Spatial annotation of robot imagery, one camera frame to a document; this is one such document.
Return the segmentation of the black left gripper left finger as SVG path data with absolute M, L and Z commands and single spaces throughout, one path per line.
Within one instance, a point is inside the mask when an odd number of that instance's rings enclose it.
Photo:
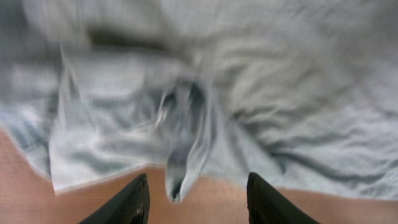
M 147 176 L 140 174 L 80 224 L 147 224 L 149 210 Z

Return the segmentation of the light teal t-shirt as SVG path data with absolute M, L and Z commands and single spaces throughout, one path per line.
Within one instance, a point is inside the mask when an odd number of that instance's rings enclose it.
M 163 166 L 397 198 L 396 1 L 2 1 L 1 127 L 57 193 Z

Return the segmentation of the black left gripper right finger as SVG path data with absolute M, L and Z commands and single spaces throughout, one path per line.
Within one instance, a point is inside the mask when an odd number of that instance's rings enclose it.
M 255 172 L 247 182 L 250 224 L 318 224 Z

